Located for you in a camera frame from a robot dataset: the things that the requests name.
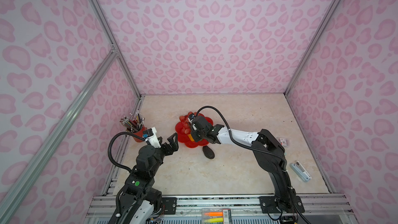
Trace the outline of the red fake grape bunch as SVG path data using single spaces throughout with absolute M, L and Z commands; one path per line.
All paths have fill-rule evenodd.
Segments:
M 191 133 L 191 122 L 190 122 L 190 117 L 195 116 L 194 112 L 188 112 L 187 115 L 181 115 L 179 116 L 180 120 L 180 131 L 183 134 L 189 135 Z

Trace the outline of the dark fake avocado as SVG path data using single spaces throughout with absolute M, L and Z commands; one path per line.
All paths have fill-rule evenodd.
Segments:
M 206 158 L 208 158 L 208 159 L 215 158 L 215 153 L 209 146 L 203 146 L 202 150 L 203 150 L 203 154 Z

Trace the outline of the yellow fake banana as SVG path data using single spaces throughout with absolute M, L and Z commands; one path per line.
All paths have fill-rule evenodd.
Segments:
M 189 140 L 190 140 L 191 142 L 194 141 L 194 139 L 192 138 L 192 135 L 191 135 L 191 134 L 188 134 L 187 136 L 188 136 L 188 138 L 189 138 Z

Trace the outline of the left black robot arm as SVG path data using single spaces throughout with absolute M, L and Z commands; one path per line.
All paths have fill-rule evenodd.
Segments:
M 112 156 L 112 147 L 120 136 L 131 136 L 147 143 L 141 147 L 133 168 L 122 165 Z M 155 175 L 166 156 L 179 149 L 178 134 L 171 135 L 164 143 L 156 137 L 155 130 L 147 130 L 141 138 L 131 132 L 116 134 L 108 146 L 108 158 L 119 169 L 127 170 L 129 175 L 118 191 L 110 224 L 158 224 L 162 215 L 176 213 L 177 198 L 163 198 L 159 190 L 153 188 Z

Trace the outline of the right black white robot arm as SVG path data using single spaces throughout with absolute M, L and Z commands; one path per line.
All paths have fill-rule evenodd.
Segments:
M 292 187 L 287 172 L 285 149 L 266 129 L 245 132 L 231 129 L 227 123 L 212 125 L 201 115 L 189 115 L 191 136 L 194 141 L 206 140 L 211 144 L 231 144 L 253 152 L 259 167 L 267 172 L 274 186 L 271 208 L 286 213 L 305 212 L 300 197 Z

